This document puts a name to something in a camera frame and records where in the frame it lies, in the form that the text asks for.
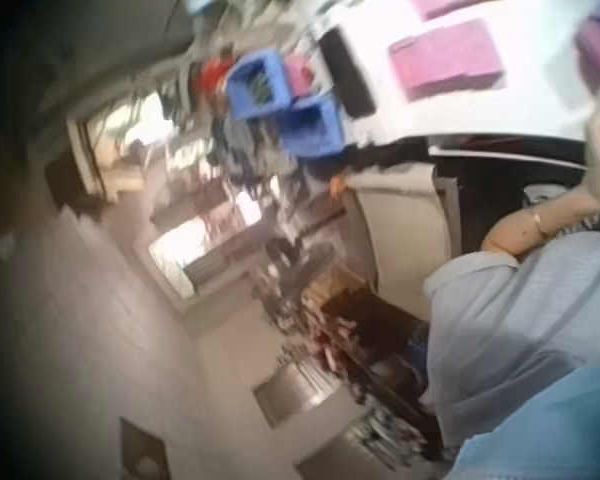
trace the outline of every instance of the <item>pink cloth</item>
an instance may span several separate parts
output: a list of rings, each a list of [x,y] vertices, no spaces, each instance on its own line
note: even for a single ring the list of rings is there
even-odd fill
[[[311,93],[313,72],[309,68],[309,61],[304,55],[289,55],[284,59],[289,77],[289,85],[294,98],[306,97]]]
[[[389,48],[396,76],[410,99],[452,90],[488,88],[503,67],[483,20],[439,28]]]
[[[585,20],[576,37],[578,48],[600,76],[600,23],[596,20]]]
[[[431,20],[484,1],[486,0],[411,0],[411,3],[423,20]]]

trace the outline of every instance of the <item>light blue shirt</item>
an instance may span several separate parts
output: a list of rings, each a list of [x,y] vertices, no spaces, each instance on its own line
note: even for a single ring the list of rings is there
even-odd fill
[[[425,283],[427,368],[445,445],[492,431],[600,355],[600,233],[567,235],[524,262],[456,258]]]
[[[460,450],[446,480],[600,480],[600,362],[578,368]]]

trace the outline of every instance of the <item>blue plastic basket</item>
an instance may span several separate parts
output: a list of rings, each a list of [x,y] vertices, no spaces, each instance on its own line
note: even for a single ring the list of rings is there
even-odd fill
[[[253,92],[254,81],[262,75],[271,97],[266,102],[256,101]],[[240,59],[227,75],[226,92],[231,112],[240,120],[279,112],[289,108],[293,100],[284,59],[275,49],[261,50]]]
[[[338,105],[331,93],[298,100],[276,115],[282,147],[292,155],[318,158],[344,150]]]

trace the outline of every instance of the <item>white chair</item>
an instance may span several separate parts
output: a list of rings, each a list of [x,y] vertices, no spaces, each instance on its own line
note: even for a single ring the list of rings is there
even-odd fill
[[[364,275],[386,302],[429,321],[426,278],[461,254],[455,179],[435,166],[403,164],[347,178],[343,195]]]

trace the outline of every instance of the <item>white counter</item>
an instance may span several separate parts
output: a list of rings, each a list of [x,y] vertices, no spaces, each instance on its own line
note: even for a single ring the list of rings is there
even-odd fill
[[[582,140],[593,95],[580,73],[574,37],[596,3],[496,0],[423,22],[409,0],[366,0],[351,9],[334,9],[317,29],[340,26],[376,102],[375,115],[352,121],[360,146],[446,134]],[[407,100],[388,47],[410,35],[475,18],[484,19],[493,36],[505,69],[503,86]]]

